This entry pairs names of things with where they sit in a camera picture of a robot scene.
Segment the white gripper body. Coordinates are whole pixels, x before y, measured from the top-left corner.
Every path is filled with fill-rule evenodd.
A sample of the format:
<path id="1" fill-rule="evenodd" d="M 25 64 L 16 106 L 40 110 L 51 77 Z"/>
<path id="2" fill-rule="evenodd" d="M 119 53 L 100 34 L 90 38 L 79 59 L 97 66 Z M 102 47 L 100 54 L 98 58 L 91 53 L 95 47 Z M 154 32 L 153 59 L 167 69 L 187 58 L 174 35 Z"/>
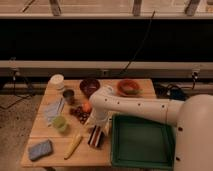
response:
<path id="1" fill-rule="evenodd" d="M 101 131 L 105 136 L 109 135 L 109 117 L 105 116 L 104 118 L 98 118 L 97 116 L 90 115 L 86 121 L 86 127 L 91 128 L 93 126 L 98 126 L 101 128 Z"/>

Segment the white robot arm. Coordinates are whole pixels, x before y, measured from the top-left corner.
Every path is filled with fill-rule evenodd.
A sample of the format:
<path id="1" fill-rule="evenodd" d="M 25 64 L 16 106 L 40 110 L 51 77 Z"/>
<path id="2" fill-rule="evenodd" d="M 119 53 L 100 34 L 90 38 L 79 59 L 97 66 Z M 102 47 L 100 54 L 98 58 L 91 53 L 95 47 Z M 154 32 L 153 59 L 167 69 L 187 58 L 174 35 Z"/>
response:
<path id="1" fill-rule="evenodd" d="M 213 171 L 213 95 L 200 94 L 186 101 L 120 97 L 102 86 L 89 98 L 89 125 L 105 127 L 108 112 L 116 111 L 175 126 L 174 171 Z"/>

